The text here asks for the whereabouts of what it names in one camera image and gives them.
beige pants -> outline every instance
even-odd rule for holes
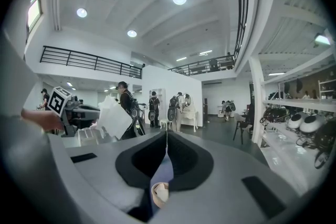
[[[175,119],[172,121],[173,131],[177,131],[177,132],[181,131],[181,120],[182,120],[181,112],[179,109],[176,109]]]

